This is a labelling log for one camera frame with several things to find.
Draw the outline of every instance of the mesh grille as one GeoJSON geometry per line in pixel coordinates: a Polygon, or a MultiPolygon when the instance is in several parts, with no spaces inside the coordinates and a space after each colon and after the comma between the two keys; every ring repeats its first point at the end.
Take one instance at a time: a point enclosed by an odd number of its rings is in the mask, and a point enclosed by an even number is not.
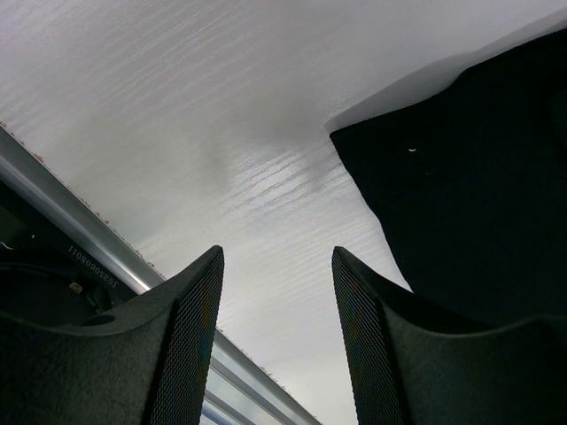
{"type": "Polygon", "coordinates": [[[199,424],[221,297],[222,271],[222,255],[219,255],[201,280],[175,301],[170,319],[175,325],[151,413],[151,425],[199,424]]]}
{"type": "Polygon", "coordinates": [[[372,300],[337,253],[332,264],[359,423],[403,424],[382,306],[372,300]]]}

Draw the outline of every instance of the black textured plastic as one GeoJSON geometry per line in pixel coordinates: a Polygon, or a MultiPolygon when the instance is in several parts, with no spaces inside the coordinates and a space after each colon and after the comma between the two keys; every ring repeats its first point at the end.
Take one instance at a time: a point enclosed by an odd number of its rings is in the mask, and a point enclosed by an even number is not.
{"type": "Polygon", "coordinates": [[[214,326],[222,286],[222,258],[217,257],[202,279],[176,301],[175,322],[151,425],[198,424],[205,396],[214,326]]]}
{"type": "Polygon", "coordinates": [[[372,300],[337,253],[332,267],[359,423],[407,423],[394,381],[395,366],[381,305],[372,300]]]}
{"type": "Polygon", "coordinates": [[[332,264],[361,425],[567,423],[567,317],[490,328],[402,289],[344,248],[332,264]]]}
{"type": "Polygon", "coordinates": [[[0,312],[0,423],[198,424],[222,271],[213,247],[90,326],[0,312]]]}

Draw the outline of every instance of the metal rail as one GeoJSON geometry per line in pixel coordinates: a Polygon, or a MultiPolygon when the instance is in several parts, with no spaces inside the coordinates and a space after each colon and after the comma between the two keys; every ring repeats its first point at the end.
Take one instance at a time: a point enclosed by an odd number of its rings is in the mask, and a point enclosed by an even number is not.
{"type": "MultiPolygon", "coordinates": [[[[3,128],[0,180],[137,294],[164,281],[3,128]]],[[[203,423],[319,424],[218,330],[208,376],[203,423]]]]}

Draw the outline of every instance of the black cloth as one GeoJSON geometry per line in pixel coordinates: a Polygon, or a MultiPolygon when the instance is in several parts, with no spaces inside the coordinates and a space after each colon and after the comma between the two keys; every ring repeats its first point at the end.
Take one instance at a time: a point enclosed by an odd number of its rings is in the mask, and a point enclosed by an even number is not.
{"type": "Polygon", "coordinates": [[[496,326],[567,313],[567,30],[330,138],[416,294],[496,326]]]}

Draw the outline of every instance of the black mesh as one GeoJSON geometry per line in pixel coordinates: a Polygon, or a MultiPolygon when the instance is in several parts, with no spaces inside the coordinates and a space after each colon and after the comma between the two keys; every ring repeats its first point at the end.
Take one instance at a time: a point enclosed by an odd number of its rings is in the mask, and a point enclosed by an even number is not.
{"type": "Polygon", "coordinates": [[[174,325],[151,412],[152,425],[199,424],[222,271],[219,255],[199,282],[175,301],[170,318],[174,325]]]}
{"type": "Polygon", "coordinates": [[[354,403],[361,425],[408,423],[384,311],[336,252],[333,276],[354,403]]]}

